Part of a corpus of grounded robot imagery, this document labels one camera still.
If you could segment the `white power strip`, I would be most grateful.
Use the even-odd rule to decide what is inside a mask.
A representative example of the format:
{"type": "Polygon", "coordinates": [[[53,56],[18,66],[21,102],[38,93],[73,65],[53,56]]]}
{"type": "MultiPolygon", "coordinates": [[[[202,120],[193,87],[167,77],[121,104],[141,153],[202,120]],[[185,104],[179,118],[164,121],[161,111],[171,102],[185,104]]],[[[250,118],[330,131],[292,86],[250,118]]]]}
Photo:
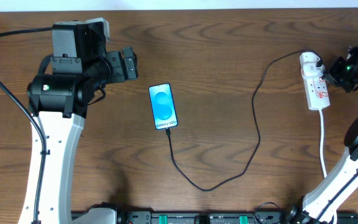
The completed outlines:
{"type": "Polygon", "coordinates": [[[308,109],[322,110],[330,105],[328,88],[323,80],[324,67],[305,64],[301,67],[308,109]]]}

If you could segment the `blue screen Galaxy smartphone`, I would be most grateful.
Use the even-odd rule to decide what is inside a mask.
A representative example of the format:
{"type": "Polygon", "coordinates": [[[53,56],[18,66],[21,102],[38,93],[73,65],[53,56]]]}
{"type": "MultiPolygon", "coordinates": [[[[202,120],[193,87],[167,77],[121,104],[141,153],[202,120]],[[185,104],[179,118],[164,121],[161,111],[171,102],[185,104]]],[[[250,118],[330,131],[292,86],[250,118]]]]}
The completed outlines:
{"type": "Polygon", "coordinates": [[[170,84],[150,86],[149,96],[156,130],[177,126],[178,118],[170,84]]]}

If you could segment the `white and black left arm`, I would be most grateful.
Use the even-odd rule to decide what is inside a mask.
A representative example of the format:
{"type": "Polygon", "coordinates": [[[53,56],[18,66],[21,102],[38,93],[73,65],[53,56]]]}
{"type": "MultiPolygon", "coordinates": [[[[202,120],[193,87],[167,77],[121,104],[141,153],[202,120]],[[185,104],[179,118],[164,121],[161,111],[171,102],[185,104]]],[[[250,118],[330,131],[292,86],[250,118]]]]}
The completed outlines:
{"type": "Polygon", "coordinates": [[[118,223],[115,208],[98,205],[71,211],[75,154],[89,105],[106,85],[138,77],[131,47],[107,51],[109,23],[103,18],[56,22],[53,53],[29,83],[32,154],[20,223],[118,223]]]}

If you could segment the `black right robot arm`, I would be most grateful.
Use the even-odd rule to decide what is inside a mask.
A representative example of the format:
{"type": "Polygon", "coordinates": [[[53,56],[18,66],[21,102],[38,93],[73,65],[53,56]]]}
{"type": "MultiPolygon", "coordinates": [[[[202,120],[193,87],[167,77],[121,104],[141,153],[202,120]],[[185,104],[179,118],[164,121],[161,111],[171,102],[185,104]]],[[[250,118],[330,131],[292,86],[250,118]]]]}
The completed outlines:
{"type": "MultiPolygon", "coordinates": [[[[318,98],[324,96],[318,83],[330,83],[347,93],[358,90],[358,46],[351,47],[347,58],[339,57],[326,72],[320,71],[323,65],[314,52],[301,54],[300,64],[306,90],[318,98]]],[[[339,162],[291,211],[288,223],[332,223],[336,210],[358,188],[358,117],[347,130],[344,145],[339,162]]]]}

